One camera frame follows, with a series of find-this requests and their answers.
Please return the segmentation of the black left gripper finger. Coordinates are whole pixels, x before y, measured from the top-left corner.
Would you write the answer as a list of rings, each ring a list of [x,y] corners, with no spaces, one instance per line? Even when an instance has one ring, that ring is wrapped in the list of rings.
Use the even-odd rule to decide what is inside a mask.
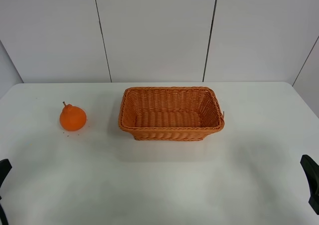
[[[3,159],[0,161],[0,187],[2,186],[11,169],[12,165],[9,159]]]

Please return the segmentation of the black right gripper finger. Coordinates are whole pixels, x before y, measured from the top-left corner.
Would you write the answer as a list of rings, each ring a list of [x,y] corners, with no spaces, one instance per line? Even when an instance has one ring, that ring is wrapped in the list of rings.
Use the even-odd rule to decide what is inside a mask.
[[[309,204],[314,212],[319,214],[319,165],[309,156],[302,155],[300,164],[306,175],[310,198]]]

